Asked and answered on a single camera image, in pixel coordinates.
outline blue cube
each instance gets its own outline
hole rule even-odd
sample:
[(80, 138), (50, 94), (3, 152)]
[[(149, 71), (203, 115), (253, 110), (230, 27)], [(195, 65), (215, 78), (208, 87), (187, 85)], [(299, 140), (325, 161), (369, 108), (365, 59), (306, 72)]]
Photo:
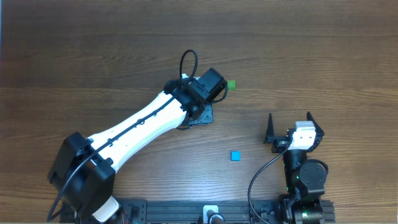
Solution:
[(241, 160), (241, 152), (232, 151), (231, 152), (231, 161), (240, 161)]

